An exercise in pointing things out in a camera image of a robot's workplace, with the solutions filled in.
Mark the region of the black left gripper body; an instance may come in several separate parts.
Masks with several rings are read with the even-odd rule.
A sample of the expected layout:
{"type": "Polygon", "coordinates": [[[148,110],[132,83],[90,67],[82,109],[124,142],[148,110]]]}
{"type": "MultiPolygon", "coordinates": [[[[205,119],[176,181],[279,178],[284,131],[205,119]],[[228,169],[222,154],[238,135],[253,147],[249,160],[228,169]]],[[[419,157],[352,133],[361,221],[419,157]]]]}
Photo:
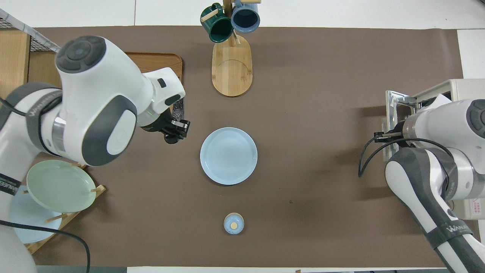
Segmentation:
{"type": "Polygon", "coordinates": [[[175,124],[172,121],[179,121],[173,117],[171,111],[164,111],[160,116],[147,126],[141,126],[147,132],[160,132],[167,138],[180,138],[175,124]]]}

